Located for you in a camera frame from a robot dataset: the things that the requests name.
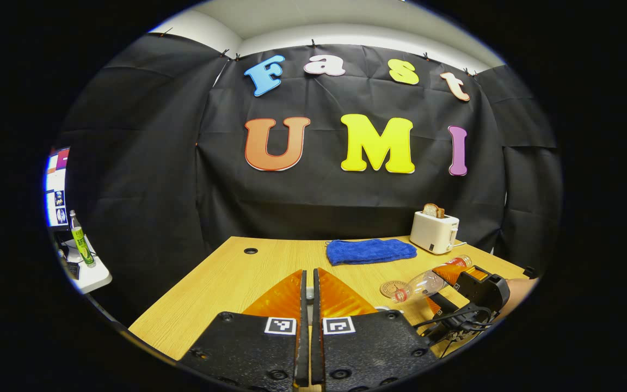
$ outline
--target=white toaster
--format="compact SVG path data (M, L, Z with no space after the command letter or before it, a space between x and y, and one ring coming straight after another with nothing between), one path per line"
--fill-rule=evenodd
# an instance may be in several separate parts
M435 255L443 255L453 248L457 232L458 218L448 215L435 218L417 211L410 229L410 240Z

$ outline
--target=monitor screen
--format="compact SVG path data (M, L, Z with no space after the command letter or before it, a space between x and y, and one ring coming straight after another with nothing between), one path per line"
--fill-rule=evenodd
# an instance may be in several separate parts
M47 160L45 176L45 210L47 226L55 229L68 230L69 212L67 211L66 195L64 194L64 178L67 172L69 147L55 150Z

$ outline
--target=black curtain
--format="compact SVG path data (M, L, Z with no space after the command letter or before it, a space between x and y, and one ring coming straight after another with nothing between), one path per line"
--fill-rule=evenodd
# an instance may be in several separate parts
M280 63L281 84L256 97L244 72L276 54L286 59ZM341 57L346 73L306 74L304 65L317 54ZM420 82L393 81L390 59L411 62ZM468 102L450 92L440 77L443 72L463 81ZM498 97L494 87L502 87L503 96ZM543 266L555 240L562 179L545 116L523 91L518 78L503 67L474 77L413 54L357 45L289 47L229 62L209 92L199 134L198 176L204 185L198 198L202 227L209 228L208 250L233 235L289 239L404 235L410 233L414 211L435 203L460 218L461 240L486 252L495 247L496 255L516 265ZM366 171L343 171L340 164L348 142L341 122L344 114L368 116L380 133L392 117L413 122L410 147L415 172L394 174L383 166L374 171L370 164ZM249 166L244 158L244 124L274 119L268 152L278 155L287 147L288 130L282 124L287 117L311 119L299 163L274 172ZM449 126L468 132L465 176L448 173Z
M67 205L112 282L91 293L132 323L206 256L195 205L195 143L207 91L227 57L147 34L117 55L71 108Z

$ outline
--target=table surface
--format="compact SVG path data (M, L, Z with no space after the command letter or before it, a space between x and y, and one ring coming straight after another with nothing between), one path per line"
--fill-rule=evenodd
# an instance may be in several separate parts
M85 240L87 241L87 245L89 245L90 251L94 252L94 247L91 246L89 242L89 238L84 235ZM110 271L103 264L103 261L100 260L99 256L94 256L94 260L96 261L96 265L94 268L89 268L82 256L79 253L79 250L76 248L76 244L73 239L65 242L65 244L69 247L69 254L67 255L67 260L72 263L77 263L79 266L79 279L70 278L69 280L72 284L79 290L81 293L89 293L96 290L98 287L103 287L113 280L112 275L110 275Z
M408 236L391 238L411 243ZM129 330L160 352L173 359L181 359L219 312L241 313L269 288L299 269L308 271L306 285L309 287L314 285L314 268L322 268L336 275L371 305L403 310L403 315L410 323L433 317L426 301L393 303L381 295L379 288L382 283L389 280L407 282L458 255L470 256L474 265L505 279L527 278L523 275L524 268L468 244L457 246L443 255L433 255L416 246L415 258L333 267L326 257L325 243L324 240L233 236L137 318ZM246 248L256 248L258 253L248 255L244 253ZM452 287L443 288L440 293L455 305L468 303ZM435 354L440 355L445 346L435 345L433 351L438 351ZM460 344L452 345L451 350L458 347ZM320 385L299 390L320 390Z

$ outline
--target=green bottle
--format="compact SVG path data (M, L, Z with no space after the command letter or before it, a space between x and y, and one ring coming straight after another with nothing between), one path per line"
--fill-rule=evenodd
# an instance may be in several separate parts
M69 211L69 216L72 218L72 237L74 237L74 242L77 244L77 250L79 250L79 254L82 256L82 259L84 259L87 266L89 266L89 268L94 268L94 256L91 255L89 245L84 238L84 230L79 224L79 220L77 220L77 213L74 210L71 210Z

